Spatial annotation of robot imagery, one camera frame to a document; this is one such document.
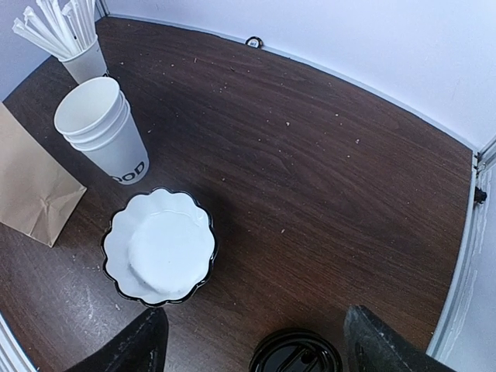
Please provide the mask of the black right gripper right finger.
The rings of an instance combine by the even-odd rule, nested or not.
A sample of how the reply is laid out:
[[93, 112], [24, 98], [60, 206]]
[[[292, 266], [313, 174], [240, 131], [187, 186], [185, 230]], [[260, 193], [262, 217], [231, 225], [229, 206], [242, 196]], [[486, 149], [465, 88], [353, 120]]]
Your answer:
[[350, 371], [445, 372], [451, 369], [415, 348], [364, 305], [348, 308], [343, 325]]

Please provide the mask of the brown paper takeout bag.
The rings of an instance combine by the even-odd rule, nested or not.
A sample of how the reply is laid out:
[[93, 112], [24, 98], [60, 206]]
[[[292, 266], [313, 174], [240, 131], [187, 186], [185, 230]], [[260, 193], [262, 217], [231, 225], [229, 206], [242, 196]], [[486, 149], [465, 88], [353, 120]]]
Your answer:
[[85, 192], [1, 105], [1, 224], [52, 247]]

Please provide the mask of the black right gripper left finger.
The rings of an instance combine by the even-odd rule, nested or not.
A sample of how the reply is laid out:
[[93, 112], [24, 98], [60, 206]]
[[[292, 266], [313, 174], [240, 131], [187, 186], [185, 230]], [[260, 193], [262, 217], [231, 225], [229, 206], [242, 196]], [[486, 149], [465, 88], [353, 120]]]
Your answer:
[[162, 308], [142, 312], [100, 350], [70, 371], [163, 371], [169, 323]]

